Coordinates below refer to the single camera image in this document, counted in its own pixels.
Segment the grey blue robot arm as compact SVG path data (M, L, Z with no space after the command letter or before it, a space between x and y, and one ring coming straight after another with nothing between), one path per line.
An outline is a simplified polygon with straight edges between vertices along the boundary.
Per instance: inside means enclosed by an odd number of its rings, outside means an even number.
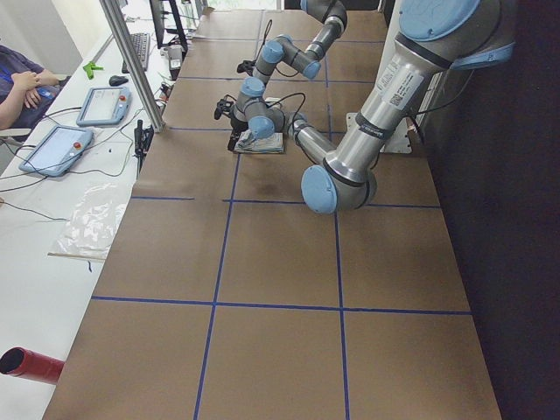
M300 9L322 24L318 34L304 49L294 44L288 34L279 34L268 39L272 20L267 22L262 43L254 59L246 59L237 65L238 74L246 74L267 85L279 63L292 68L295 73L313 80L321 69L321 60L328 49L339 39L347 28L347 8L341 1L306 1L299 2Z
M313 79L333 42L347 28L340 1L303 1L300 7L322 25L305 49L280 35L267 41L243 66L247 78L238 96L221 99L216 117L228 117L231 140L242 133L264 139L283 133L311 160L301 192L319 214L365 206L377 188L372 167L400 121L416 111L419 92L444 71L491 67L510 59L515 46L514 1L405 1L399 10L395 52L339 144L331 143L298 112L265 101L279 63Z

